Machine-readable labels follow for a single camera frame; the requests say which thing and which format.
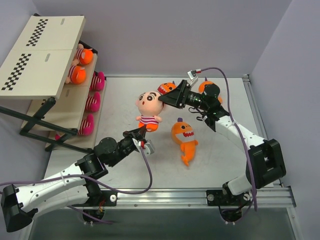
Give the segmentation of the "black haired doll plush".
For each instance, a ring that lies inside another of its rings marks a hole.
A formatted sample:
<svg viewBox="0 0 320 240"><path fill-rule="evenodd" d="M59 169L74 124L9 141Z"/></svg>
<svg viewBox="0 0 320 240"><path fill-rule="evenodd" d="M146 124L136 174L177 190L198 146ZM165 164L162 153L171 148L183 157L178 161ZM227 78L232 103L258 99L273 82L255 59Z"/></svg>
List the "black haired doll plush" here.
<svg viewBox="0 0 320 240"><path fill-rule="evenodd" d="M88 65L94 58L92 48L85 48L83 44L79 43L76 48L76 52L73 58L75 65Z"/></svg>
<svg viewBox="0 0 320 240"><path fill-rule="evenodd" d="M159 123L163 120L159 114L164 109L164 103L159 100L161 94L158 91L148 91L142 93L136 100L135 105L140 115L135 119L138 121L138 127L146 126L148 132L155 132Z"/></svg>
<svg viewBox="0 0 320 240"><path fill-rule="evenodd" d="M86 70L84 67L72 65L69 68L65 83L66 84L82 84L86 80Z"/></svg>

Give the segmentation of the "white pink glasses plush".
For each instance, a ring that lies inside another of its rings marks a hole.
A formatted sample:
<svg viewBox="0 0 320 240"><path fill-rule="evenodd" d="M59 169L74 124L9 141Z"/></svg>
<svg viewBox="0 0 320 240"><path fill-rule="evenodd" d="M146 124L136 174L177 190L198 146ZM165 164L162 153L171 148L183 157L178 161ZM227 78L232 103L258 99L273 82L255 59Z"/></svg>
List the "white pink glasses plush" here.
<svg viewBox="0 0 320 240"><path fill-rule="evenodd" d="M89 113L84 119L82 119L80 128L77 130L77 135L89 136L93 133L94 127L94 115Z"/></svg>
<svg viewBox="0 0 320 240"><path fill-rule="evenodd" d="M85 102L85 110L88 112L98 112L101 105L101 95L95 92L92 96L88 96Z"/></svg>

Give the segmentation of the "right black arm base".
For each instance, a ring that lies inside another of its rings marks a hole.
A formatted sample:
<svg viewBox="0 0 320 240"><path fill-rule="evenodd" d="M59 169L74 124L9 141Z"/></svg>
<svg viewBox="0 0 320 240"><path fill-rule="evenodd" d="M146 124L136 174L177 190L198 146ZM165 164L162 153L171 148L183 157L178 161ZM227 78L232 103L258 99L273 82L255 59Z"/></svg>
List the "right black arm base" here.
<svg viewBox="0 0 320 240"><path fill-rule="evenodd" d="M253 205L248 191L239 195L232 194L228 182L219 189L205 191L206 202L209 207L218 207L220 217L226 225L235 225L240 222Z"/></svg>

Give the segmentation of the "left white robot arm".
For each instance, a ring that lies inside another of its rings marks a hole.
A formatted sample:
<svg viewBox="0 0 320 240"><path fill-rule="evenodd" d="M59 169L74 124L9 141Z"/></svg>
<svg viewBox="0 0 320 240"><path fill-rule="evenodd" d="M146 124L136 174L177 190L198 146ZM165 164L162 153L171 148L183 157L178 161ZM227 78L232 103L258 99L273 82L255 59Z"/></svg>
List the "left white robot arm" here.
<svg viewBox="0 0 320 240"><path fill-rule="evenodd" d="M0 206L8 233L21 230L47 212L73 205L97 205L103 196L100 178L133 152L145 158L154 152L147 129L123 132L123 139L103 138L93 150L66 169L39 181L10 181L3 188Z"/></svg>

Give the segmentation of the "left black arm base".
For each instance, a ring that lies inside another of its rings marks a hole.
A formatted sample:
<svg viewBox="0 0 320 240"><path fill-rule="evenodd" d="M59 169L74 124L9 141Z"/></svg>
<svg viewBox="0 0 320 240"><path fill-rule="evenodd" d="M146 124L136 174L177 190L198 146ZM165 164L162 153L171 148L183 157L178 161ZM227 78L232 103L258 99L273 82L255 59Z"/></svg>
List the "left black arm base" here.
<svg viewBox="0 0 320 240"><path fill-rule="evenodd" d="M99 195L90 196L85 203L73 204L72 209L80 214L80 220L84 225L113 225L115 220L104 219L107 208L117 205L118 194L112 190L102 190Z"/></svg>

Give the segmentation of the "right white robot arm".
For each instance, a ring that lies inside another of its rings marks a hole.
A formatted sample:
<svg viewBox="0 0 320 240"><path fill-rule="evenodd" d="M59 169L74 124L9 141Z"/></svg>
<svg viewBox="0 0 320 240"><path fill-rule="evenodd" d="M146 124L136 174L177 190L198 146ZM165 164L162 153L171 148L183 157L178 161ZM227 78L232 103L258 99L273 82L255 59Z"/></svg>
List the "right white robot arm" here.
<svg viewBox="0 0 320 240"><path fill-rule="evenodd" d="M201 110L202 119L214 132L225 136L243 150L246 156L245 173L225 183L222 200L232 205L240 194L261 189L284 177L287 173L280 143L260 137L237 123L229 110L225 110L218 97L220 88L207 84L202 93L192 91L186 80L159 97L166 105L182 109L190 106Z"/></svg>

